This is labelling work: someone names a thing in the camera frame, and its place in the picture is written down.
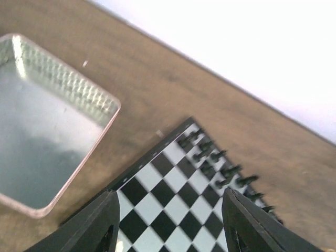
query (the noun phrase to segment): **tray rim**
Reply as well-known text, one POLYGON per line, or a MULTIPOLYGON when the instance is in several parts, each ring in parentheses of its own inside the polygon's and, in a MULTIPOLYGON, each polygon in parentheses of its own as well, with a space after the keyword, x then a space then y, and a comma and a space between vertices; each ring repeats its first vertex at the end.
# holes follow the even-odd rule
POLYGON ((33 42, 32 40, 30 40, 29 38, 27 38, 26 36, 20 34, 20 33, 8 33, 5 34, 4 36, 0 37, 0 43, 8 40, 8 39, 13 39, 13 37, 18 36, 20 37, 22 40, 24 40, 25 42, 29 43, 31 46, 34 46, 35 48, 37 48, 39 51, 41 51, 43 54, 53 58, 54 60, 56 60, 57 62, 59 62, 60 64, 64 65, 65 67, 67 67, 67 69, 75 72, 79 77, 86 79, 90 82, 90 84, 94 87, 96 87, 97 89, 100 89, 101 91, 107 93, 115 102, 116 106, 117 106, 117 110, 114 113, 113 117, 110 119, 110 121, 107 123, 107 125, 104 127, 103 131, 101 132, 101 134, 99 135, 99 137, 96 139, 95 143, 93 144, 92 148, 89 150, 89 152, 86 154, 86 156, 84 157, 84 159, 80 162, 80 164, 77 166, 77 168, 75 169, 75 171, 72 173, 72 175, 69 177, 69 179, 66 181, 66 183, 62 186, 62 188, 59 190, 59 192, 55 195, 55 197, 50 201, 50 203, 48 205, 46 205, 45 207, 42 208, 32 208, 30 206, 27 206, 13 198, 10 198, 4 194, 2 194, 0 192, 0 203, 10 207, 13 210, 16 210, 22 214, 25 214, 31 218, 34 219, 40 219, 45 217, 46 215, 48 215, 51 210, 53 209, 53 207, 56 205, 56 203, 59 201, 59 199, 61 198, 61 196, 63 195, 63 193, 65 192, 65 190, 69 187, 69 185, 71 184, 71 182, 74 180, 74 178, 76 177, 76 175, 79 173, 79 171, 81 170, 81 168, 84 166, 84 164, 86 163, 86 161, 88 160, 88 158, 91 156, 91 154, 93 153, 93 151, 95 150, 95 148, 98 146, 98 144, 100 143, 100 141, 102 140, 102 138, 105 136, 105 134, 107 133, 107 131, 110 129, 112 123, 114 122, 116 116, 118 115, 120 109, 121 109, 121 102, 118 98, 116 98, 114 95, 112 95, 110 92, 106 91, 104 88, 102 88, 101 86, 99 86, 98 84, 96 84, 94 81, 92 81, 91 79, 89 79, 88 77, 84 76, 82 73, 80 73, 78 70, 76 70, 74 67, 68 65, 67 63, 65 63, 63 60, 59 59, 58 57, 56 57, 55 55, 53 55, 52 53, 50 53, 49 51, 47 51, 46 49, 44 49, 43 47, 41 47, 40 45, 36 44, 35 42, 33 42))

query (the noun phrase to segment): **wooden table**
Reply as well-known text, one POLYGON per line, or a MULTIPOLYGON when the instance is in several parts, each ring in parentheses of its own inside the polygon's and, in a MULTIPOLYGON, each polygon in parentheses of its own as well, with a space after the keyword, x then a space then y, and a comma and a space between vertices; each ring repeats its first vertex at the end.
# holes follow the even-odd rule
POLYGON ((335 247, 335 146, 83 0, 0 0, 0 6, 0 35, 27 36, 122 102, 46 218, 0 206, 0 251, 22 251, 53 232, 159 142, 157 130, 168 133, 190 115, 229 149, 244 175, 261 176, 255 188, 288 228, 317 246, 335 247))

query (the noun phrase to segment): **silver tray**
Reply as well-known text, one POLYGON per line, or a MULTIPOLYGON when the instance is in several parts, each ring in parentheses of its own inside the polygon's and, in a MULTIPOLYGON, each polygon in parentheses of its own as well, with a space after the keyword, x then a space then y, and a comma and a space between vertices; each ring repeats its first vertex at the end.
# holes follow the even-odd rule
POLYGON ((0 202, 46 216, 120 102, 19 34, 0 38, 0 202))

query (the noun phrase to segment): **white background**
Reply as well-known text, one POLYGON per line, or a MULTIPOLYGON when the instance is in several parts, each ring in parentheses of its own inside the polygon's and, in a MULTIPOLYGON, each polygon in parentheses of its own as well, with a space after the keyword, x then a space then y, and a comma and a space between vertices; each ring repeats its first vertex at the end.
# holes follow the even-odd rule
POLYGON ((336 143, 336 1, 92 1, 336 143))

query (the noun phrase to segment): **tray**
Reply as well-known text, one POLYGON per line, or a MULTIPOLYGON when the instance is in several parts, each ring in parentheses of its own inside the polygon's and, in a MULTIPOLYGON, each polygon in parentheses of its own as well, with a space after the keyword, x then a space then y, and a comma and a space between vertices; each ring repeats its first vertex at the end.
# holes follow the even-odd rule
POLYGON ((19 34, 0 38, 0 203, 46 216, 120 102, 19 34))

